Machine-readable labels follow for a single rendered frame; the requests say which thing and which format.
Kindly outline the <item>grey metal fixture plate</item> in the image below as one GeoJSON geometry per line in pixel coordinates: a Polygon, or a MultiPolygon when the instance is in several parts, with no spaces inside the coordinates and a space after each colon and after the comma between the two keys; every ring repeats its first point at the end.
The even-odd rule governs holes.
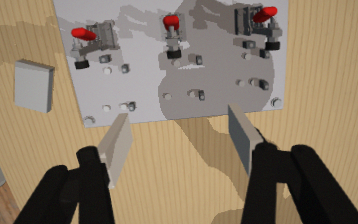
{"type": "Polygon", "coordinates": [[[130,124],[228,115],[228,103],[238,103],[244,113],[284,108],[289,0],[53,0],[62,43],[85,128],[111,126],[120,113],[130,124]],[[260,57],[265,35],[235,35],[237,8],[276,7],[276,22],[283,29],[280,50],[260,57]],[[180,44],[181,58],[167,59],[159,16],[185,13],[187,40],[180,44]],[[89,53],[88,68],[77,70],[71,58],[71,31],[84,25],[111,23],[115,48],[89,53]],[[245,49],[242,41],[256,41],[245,49]],[[250,60],[244,59],[249,53],[250,60]],[[110,55],[109,63],[99,57],[110,55]],[[202,56],[202,65],[196,64],[202,56]],[[174,61],[180,66],[175,67],[174,61]],[[122,73],[128,64],[129,72],[122,73]],[[106,68],[111,69],[105,74],[106,68]],[[257,85],[250,84],[251,79],[257,85]],[[259,87],[259,80],[269,90],[259,87]],[[240,87],[238,81],[245,85],[240,87]],[[205,100],[200,101],[203,90],[205,100]],[[190,97],[190,91],[196,96],[190,97]],[[165,94],[171,99],[166,100],[165,94]],[[274,98],[282,106],[274,108],[274,98]],[[121,105],[135,102],[135,111],[121,105]],[[110,106],[108,112],[104,111],[110,106]],[[92,116],[95,123],[85,124],[92,116]]]}

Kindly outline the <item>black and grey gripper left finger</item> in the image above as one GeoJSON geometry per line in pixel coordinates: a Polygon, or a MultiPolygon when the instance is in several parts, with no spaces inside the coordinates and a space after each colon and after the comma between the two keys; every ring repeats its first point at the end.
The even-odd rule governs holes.
{"type": "Polygon", "coordinates": [[[78,224],[115,224],[109,189],[132,142],[128,113],[120,113],[97,147],[76,152],[79,168],[56,165],[44,174],[13,224],[71,224],[78,198],[78,224]]]}

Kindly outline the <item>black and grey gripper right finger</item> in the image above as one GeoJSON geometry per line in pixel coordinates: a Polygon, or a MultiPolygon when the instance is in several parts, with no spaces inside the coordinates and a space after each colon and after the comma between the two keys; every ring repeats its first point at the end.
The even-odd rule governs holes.
{"type": "Polygon", "coordinates": [[[358,224],[358,210],[312,147],[277,150],[237,103],[228,103],[228,132],[249,178],[240,224],[276,224],[277,183],[287,184],[302,224],[358,224]]]}

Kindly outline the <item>grey rectangular plate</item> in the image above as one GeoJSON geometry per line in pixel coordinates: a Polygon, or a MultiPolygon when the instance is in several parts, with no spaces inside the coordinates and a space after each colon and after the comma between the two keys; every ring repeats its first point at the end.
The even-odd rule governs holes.
{"type": "Polygon", "coordinates": [[[54,68],[15,61],[15,105],[48,113],[51,111],[54,68]]]}

